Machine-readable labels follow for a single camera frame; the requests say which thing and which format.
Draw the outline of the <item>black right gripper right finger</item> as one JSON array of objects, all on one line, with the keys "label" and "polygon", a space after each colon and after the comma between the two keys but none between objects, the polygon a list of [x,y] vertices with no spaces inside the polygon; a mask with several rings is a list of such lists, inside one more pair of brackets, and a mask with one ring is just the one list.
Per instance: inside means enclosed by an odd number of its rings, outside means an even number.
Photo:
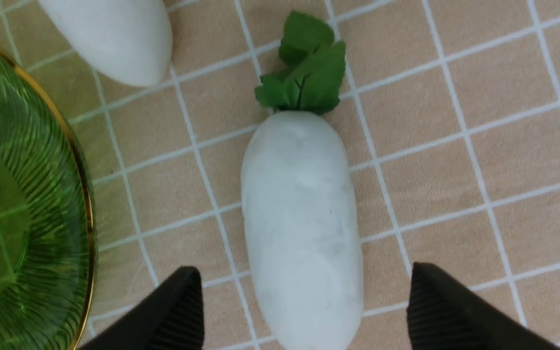
[{"label": "black right gripper right finger", "polygon": [[412,268],[407,332],[414,350],[556,350],[436,264]]}]

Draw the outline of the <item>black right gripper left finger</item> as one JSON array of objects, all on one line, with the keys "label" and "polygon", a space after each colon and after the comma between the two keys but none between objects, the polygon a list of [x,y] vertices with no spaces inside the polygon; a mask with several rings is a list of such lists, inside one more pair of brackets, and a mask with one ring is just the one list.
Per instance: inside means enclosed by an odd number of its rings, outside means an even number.
[{"label": "black right gripper left finger", "polygon": [[201,274],[181,266],[82,350],[201,350],[205,322]]}]

